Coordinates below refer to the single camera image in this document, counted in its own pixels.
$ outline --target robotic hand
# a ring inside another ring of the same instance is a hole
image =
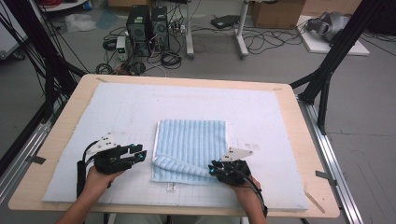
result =
[[[77,196],[79,196],[84,189],[86,168],[89,163],[93,162],[96,170],[99,173],[110,175],[116,172],[131,169],[133,165],[144,161],[147,155],[146,150],[142,150],[142,145],[129,145],[122,147],[117,145],[111,133],[102,137],[99,141],[95,141],[88,145],[82,156],[82,160],[77,162],[78,181],[77,181]],[[87,161],[85,161],[87,154],[95,153]],[[134,154],[131,157],[121,158],[124,154]]]
[[[262,211],[267,217],[268,208],[264,204],[261,189],[257,188],[250,179],[251,172],[246,161],[239,160],[246,155],[252,154],[252,151],[245,151],[237,148],[230,148],[226,155],[220,161],[212,161],[212,165],[208,165],[209,174],[217,178],[221,183],[231,186],[242,186],[248,183],[253,191],[259,197],[262,204]]]

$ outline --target towel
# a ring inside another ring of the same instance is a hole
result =
[[[216,183],[207,165],[226,152],[221,120],[164,119],[159,122],[152,181],[207,185]]]

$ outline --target black metal pole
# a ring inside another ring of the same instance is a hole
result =
[[[376,12],[386,3],[391,1],[394,0],[362,0],[347,23],[345,29],[335,40],[332,48],[321,63],[320,67],[314,73],[300,78],[290,84],[291,87],[295,89],[309,82],[304,92],[299,94],[299,99],[308,105],[312,105],[315,98],[321,92],[318,126],[322,134],[326,134],[326,109],[329,97],[330,81],[335,69],[337,69],[341,61],[344,60],[350,49],[355,45],[356,41],[359,39],[365,27],[372,20]]]
[[[35,116],[28,125],[23,129],[17,140],[8,149],[5,156],[0,160],[0,175],[7,169],[15,156],[25,144],[26,139],[33,132],[40,121],[47,120],[53,114],[53,105],[58,97],[63,95],[71,95],[77,82],[72,77],[72,73],[83,76],[85,73],[66,63],[61,57],[57,49],[52,44],[50,37],[44,30],[41,22],[37,18],[32,8],[31,2],[28,0],[4,0],[3,1],[9,11],[12,13],[22,30],[33,43],[35,50],[39,56],[31,54],[30,50],[23,44],[21,37],[18,36],[12,24],[7,21],[7,17],[0,15],[0,23],[9,31],[16,39],[21,48],[26,52],[35,71],[46,79],[45,94],[46,102],[40,107]]]

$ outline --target wooden table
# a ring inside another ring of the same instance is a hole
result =
[[[273,91],[279,103],[290,139],[290,145],[304,185],[309,209],[303,212],[274,212],[271,217],[338,217],[340,212],[327,179],[317,177],[323,172],[318,153],[306,127],[302,112],[291,87],[287,84],[183,79],[165,77],[123,77],[86,75],[79,82],[61,116],[54,124],[37,156],[47,159],[43,164],[32,163],[9,201],[15,210],[65,211],[70,203],[44,203],[42,197],[51,181],[57,161],[76,129],[79,119],[101,82],[134,83],[164,86],[208,87],[241,90]],[[152,205],[97,204],[92,211],[109,213],[179,214],[244,216],[242,209],[204,208]]]

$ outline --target concrete floor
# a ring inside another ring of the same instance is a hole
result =
[[[54,22],[64,15],[86,13],[79,8],[53,16]],[[94,21],[103,15],[102,9],[88,14]],[[213,17],[201,17],[194,22],[210,27]],[[64,38],[82,60],[94,71],[103,62],[103,37],[125,24],[117,19],[106,29],[90,32],[65,33]],[[231,34],[193,36],[196,50],[194,60],[186,57],[183,46],[182,65],[177,70],[165,70],[167,77],[241,80],[255,82],[291,83],[315,71],[326,55],[308,53],[304,44],[285,45],[269,49],[260,55],[240,60],[239,50]],[[395,42],[370,39],[378,46],[396,53]],[[326,130],[344,177],[357,204],[364,223],[394,223],[396,219],[396,61],[395,56],[361,39],[370,51],[368,57],[346,56],[336,70],[329,94]],[[79,66],[70,50],[64,46],[67,60]],[[28,60],[8,59],[0,62],[0,156],[3,156],[18,134],[44,102],[37,78]],[[163,77],[154,68],[145,76]],[[304,87],[295,90],[300,93]],[[0,205],[0,223],[53,223],[62,213],[10,211],[7,201]],[[87,223],[99,222],[92,214]],[[346,223],[336,219],[309,218],[310,223]],[[298,218],[269,217],[269,223],[302,223]]]

